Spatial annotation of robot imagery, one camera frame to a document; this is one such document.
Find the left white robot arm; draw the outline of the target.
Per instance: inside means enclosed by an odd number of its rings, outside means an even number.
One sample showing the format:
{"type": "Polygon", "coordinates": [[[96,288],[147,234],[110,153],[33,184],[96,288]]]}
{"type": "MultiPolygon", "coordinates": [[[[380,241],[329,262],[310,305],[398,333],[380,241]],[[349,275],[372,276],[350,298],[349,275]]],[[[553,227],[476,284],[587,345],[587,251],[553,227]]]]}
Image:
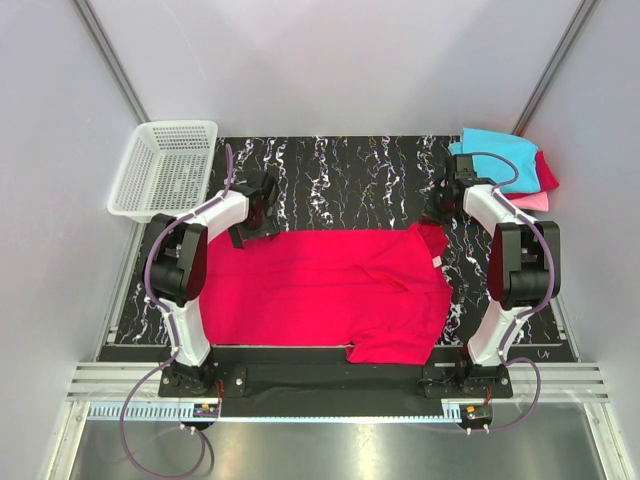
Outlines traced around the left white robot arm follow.
{"type": "Polygon", "coordinates": [[[227,184],[186,214],[157,214],[148,225],[141,252],[142,282],[169,332],[170,357],[162,370],[193,395],[208,394],[216,382],[198,300],[207,277],[208,246],[225,233],[235,248],[274,238],[280,232],[278,196],[275,177],[254,170],[245,182],[227,184]]]}

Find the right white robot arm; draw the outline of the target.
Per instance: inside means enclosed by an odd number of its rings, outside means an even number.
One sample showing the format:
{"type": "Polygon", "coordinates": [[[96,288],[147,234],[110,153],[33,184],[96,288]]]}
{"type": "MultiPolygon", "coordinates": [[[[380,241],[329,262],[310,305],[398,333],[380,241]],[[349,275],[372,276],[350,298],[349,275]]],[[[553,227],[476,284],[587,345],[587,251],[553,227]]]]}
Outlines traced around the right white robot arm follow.
{"type": "Polygon", "coordinates": [[[539,221],[507,199],[503,186],[519,171],[494,153],[453,154],[432,205],[423,218],[444,223],[459,212],[491,235],[487,286],[490,301],[474,335],[458,354],[451,373],[435,383],[464,396],[480,396],[510,386],[507,356],[525,323],[546,308],[561,286],[560,229],[539,221]]]}

